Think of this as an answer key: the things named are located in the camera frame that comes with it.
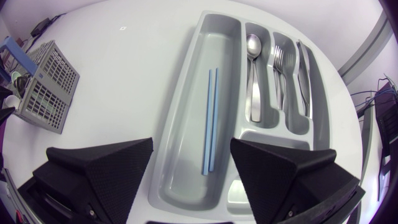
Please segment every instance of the white tabletop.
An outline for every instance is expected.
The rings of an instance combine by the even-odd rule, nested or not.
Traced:
[[[54,39],[80,74],[80,80],[61,135],[16,116],[8,119],[4,166],[16,186],[20,187],[32,177],[33,170],[47,161],[48,147],[73,149],[152,136],[154,153],[127,222],[214,222],[158,210],[147,199],[174,88],[204,10],[269,24],[303,40],[312,49],[326,83],[330,144],[337,150],[336,163],[360,178],[361,134],[348,90],[326,56],[297,29],[264,11],[231,1],[115,0],[69,12],[37,41],[36,47]]]

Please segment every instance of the fork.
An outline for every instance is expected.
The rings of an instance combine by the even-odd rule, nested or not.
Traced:
[[[280,97],[282,98],[282,100],[278,99],[279,100],[278,106],[279,106],[279,109],[281,109],[281,110],[284,110],[285,91],[286,91],[286,76],[283,73],[283,63],[282,63],[283,56],[284,56],[283,50],[278,45],[276,45],[275,46],[274,68],[279,73],[279,75],[275,79],[275,85],[277,87],[276,88],[277,96],[279,96],[279,93],[280,93]],[[283,78],[284,78],[284,87],[282,90],[279,90],[279,87],[281,87],[280,76],[283,76]]]

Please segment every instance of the dish rack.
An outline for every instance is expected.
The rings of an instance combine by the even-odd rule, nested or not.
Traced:
[[[34,74],[18,64],[15,71],[28,76],[24,97],[12,85],[8,89],[21,98],[14,114],[30,124],[61,134],[79,74],[61,53],[54,40],[27,53],[37,65]]]

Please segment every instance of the cutlery tray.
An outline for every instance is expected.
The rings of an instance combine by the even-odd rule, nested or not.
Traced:
[[[245,114],[249,60],[246,36],[256,34],[261,122]],[[313,119],[306,117],[298,81],[298,39],[242,18],[202,13],[185,58],[157,150],[149,202],[155,208],[217,220],[253,220],[231,158],[232,137],[296,149],[326,149],[328,105],[321,74],[309,48]],[[275,45],[285,53],[288,112],[278,109],[273,64]],[[219,68],[215,170],[202,175],[209,69]]]

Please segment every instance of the spoon handle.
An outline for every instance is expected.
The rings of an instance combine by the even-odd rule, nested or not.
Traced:
[[[255,62],[251,61],[250,73],[253,74],[253,93],[251,97],[251,119],[254,122],[261,121],[261,99],[259,80],[257,77],[257,68]]]
[[[251,97],[253,93],[253,73],[251,71],[252,71],[252,65],[250,66],[250,71],[249,71],[248,86],[246,88],[246,107],[244,109],[244,114],[246,115],[247,121],[250,121],[251,117]]]

